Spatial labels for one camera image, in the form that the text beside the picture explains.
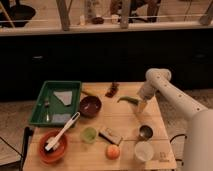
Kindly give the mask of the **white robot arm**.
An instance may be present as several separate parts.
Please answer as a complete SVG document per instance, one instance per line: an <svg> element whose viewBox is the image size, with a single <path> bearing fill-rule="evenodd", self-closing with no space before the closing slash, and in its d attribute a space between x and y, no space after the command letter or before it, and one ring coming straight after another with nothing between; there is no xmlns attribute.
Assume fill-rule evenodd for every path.
<svg viewBox="0 0 213 171"><path fill-rule="evenodd" d="M148 69L145 78L138 91L144 102L159 91L188 120L182 171L213 171L213 109L172 85L168 69Z"/></svg>

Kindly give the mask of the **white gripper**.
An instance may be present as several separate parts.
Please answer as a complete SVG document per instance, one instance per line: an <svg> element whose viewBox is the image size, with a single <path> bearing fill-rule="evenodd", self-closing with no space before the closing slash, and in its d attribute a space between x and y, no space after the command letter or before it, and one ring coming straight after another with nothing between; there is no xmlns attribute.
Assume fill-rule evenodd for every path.
<svg viewBox="0 0 213 171"><path fill-rule="evenodd" d="M150 100L154 97L155 92L157 91L149 82L145 82L142 84L140 89L138 90L138 96L143 99L138 102L136 112L138 114L142 113L148 102L146 100Z"/></svg>

